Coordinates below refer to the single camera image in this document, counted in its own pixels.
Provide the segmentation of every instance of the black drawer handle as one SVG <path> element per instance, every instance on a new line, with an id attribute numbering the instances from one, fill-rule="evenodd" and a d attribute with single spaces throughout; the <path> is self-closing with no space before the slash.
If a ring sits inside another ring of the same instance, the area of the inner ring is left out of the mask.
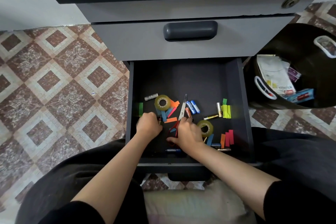
<path id="1" fill-rule="evenodd" d="M 168 42 L 210 40 L 217 29 L 216 21 L 174 22 L 163 27 L 163 35 Z"/>

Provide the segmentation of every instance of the closed drawer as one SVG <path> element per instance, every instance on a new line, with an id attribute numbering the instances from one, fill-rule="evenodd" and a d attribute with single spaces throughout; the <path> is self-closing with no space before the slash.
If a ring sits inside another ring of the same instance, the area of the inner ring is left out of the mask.
<path id="1" fill-rule="evenodd" d="M 89 22 L 175 20 L 231 16 L 290 14 L 314 0 L 300 0 L 291 8 L 285 0 L 152 0 L 77 4 Z"/>
<path id="2" fill-rule="evenodd" d="M 210 40 L 168 42 L 168 22 L 92 25 L 118 60 L 157 60 L 253 56 L 292 16 L 214 20 L 217 35 Z"/>
<path id="3" fill-rule="evenodd" d="M 185 94 L 195 100 L 201 111 L 194 115 L 194 123 L 204 116 L 217 113 L 216 103 L 228 99 L 231 119 L 210 120 L 214 126 L 213 143 L 219 143 L 221 134 L 234 131 L 234 145 L 228 154 L 245 162 L 254 162 L 253 139 L 240 58 L 208 58 L 180 60 L 131 61 L 126 143 L 136 133 L 138 117 L 132 115 L 136 103 L 143 102 L 144 112 L 155 112 L 154 101 L 144 97 L 164 94 L 181 104 Z M 181 104 L 171 117 L 178 117 Z M 163 125 L 163 131 L 147 146 L 138 170 L 147 173 L 203 172 L 205 167 L 188 155 L 166 154 L 166 141 L 174 122 Z"/>

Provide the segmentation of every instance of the person's left arm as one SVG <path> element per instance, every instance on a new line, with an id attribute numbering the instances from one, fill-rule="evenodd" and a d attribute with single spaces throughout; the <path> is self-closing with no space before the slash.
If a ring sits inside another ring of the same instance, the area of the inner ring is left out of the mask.
<path id="1" fill-rule="evenodd" d="M 105 223 L 113 223 L 145 147 L 161 131 L 156 115 L 153 112 L 144 113 L 137 124 L 135 136 L 72 201 L 91 205 Z"/>

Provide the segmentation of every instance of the patterned floor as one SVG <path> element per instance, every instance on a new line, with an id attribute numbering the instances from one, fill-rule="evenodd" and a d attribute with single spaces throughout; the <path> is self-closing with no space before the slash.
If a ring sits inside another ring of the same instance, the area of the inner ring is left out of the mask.
<path id="1" fill-rule="evenodd" d="M 312 4 L 293 22 L 336 34 L 336 3 Z M 123 137 L 128 78 L 90 25 L 0 32 L 0 217 L 62 160 Z M 250 110 L 252 126 L 334 140 L 335 115 L 334 107 Z M 206 184 L 148 174 L 142 187 Z"/>

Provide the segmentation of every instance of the silver drawer lock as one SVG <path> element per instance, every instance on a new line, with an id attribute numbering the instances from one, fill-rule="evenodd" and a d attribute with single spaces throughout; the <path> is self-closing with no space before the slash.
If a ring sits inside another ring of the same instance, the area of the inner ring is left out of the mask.
<path id="1" fill-rule="evenodd" d="M 295 6 L 300 0 L 285 0 L 282 5 L 281 8 L 283 9 L 287 9 L 287 8 L 291 8 L 293 6 Z"/>

